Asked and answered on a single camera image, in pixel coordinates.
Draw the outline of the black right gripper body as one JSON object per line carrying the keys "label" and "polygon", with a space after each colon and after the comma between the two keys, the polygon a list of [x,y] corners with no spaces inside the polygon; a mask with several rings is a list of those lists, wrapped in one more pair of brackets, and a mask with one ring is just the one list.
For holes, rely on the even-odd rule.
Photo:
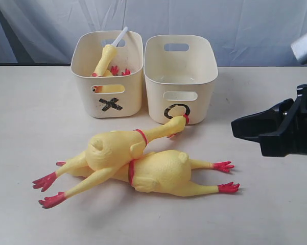
{"label": "black right gripper body", "polygon": [[263,156],[307,155],[307,84],[297,87],[297,98],[277,130],[259,140]]}

